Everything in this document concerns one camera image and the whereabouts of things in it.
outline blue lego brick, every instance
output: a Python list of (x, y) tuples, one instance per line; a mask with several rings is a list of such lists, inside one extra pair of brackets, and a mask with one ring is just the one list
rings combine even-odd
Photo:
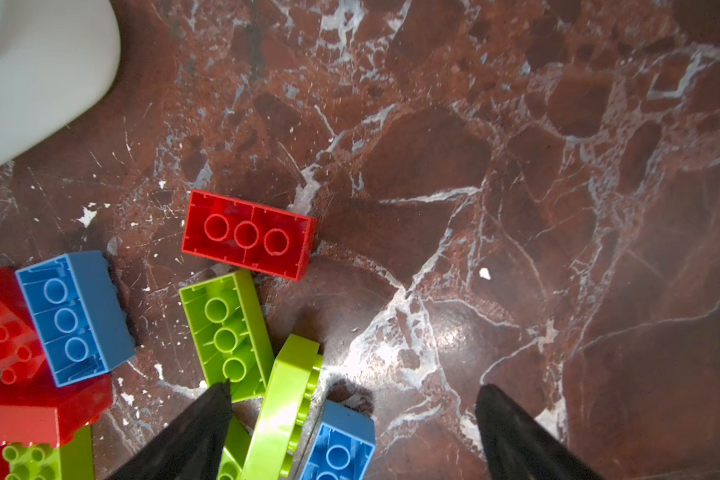
[(101, 252), (16, 271), (57, 386), (111, 371), (136, 354)]
[(373, 420), (326, 400), (301, 480), (361, 480), (375, 450)]

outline marble surface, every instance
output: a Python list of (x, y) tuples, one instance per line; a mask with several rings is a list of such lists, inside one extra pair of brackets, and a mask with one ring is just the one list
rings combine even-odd
[(204, 389), (193, 187), (318, 218), (255, 280), (374, 418), (368, 478), (485, 478), (482, 382), (606, 478), (720, 478), (720, 0), (113, 4), (111, 92), (0, 168), (0, 266), (101, 249), (139, 343), (98, 478)]

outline brown marble countertop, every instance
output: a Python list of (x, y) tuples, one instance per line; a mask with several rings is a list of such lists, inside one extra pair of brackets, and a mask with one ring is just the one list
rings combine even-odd
[(193, 187), (318, 218), (255, 282), (374, 418), (367, 478), (486, 478), (481, 382), (606, 478), (720, 478), (720, 0), (113, 4), (111, 92), (0, 168), (0, 266), (102, 250), (138, 341), (98, 478), (204, 389)]

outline lime green brick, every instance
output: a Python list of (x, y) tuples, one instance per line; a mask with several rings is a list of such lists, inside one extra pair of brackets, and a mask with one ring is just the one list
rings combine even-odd
[(179, 295), (208, 385), (229, 379), (233, 402), (264, 395), (275, 355), (251, 273), (240, 269)]
[(269, 377), (259, 420), (242, 468), (242, 480), (277, 480), (293, 465), (302, 426), (322, 367), (319, 344), (290, 335)]
[(230, 428), (226, 432), (224, 449), (221, 454), (221, 465), (217, 480), (237, 480), (242, 472), (242, 464), (248, 455), (251, 436), (240, 420), (232, 417)]
[(10, 466), (5, 480), (94, 480), (89, 426), (77, 430), (74, 439), (60, 448), (9, 443), (3, 448), (3, 458)]

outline pile of lego bricks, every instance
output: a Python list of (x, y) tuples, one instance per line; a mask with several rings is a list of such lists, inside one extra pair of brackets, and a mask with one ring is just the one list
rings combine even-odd
[[(262, 397), (252, 434), (232, 419), (219, 480), (277, 480), (312, 405), (319, 344), (290, 335), (277, 357), (250, 270), (299, 281), (316, 220), (193, 190), (182, 252), (237, 266), (180, 290), (209, 386), (232, 402)], [(93, 478), (91, 423), (112, 404), (112, 369), (135, 354), (100, 252), (65, 254), (15, 273), (0, 268), (0, 480)], [(301, 480), (360, 480), (374, 422), (325, 400)]]

